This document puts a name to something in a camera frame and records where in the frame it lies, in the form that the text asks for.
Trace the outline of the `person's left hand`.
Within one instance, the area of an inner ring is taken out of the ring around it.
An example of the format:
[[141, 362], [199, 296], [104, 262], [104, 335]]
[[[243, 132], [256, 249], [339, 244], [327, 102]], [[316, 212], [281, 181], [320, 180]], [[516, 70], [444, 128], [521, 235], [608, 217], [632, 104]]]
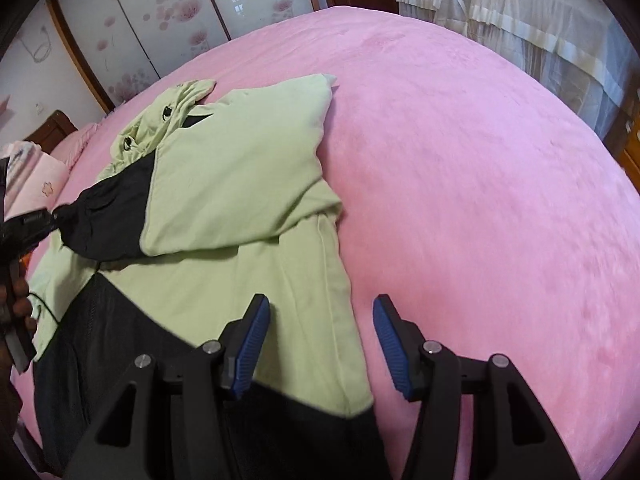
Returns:
[[[13, 314], [24, 324], [28, 339], [32, 340], [37, 322], [32, 318], [32, 303], [28, 299], [29, 288], [24, 278], [17, 278], [13, 282], [16, 300], [11, 308]], [[13, 442], [18, 415], [23, 407], [20, 394], [11, 380], [12, 359], [4, 342], [1, 343], [1, 435]]]

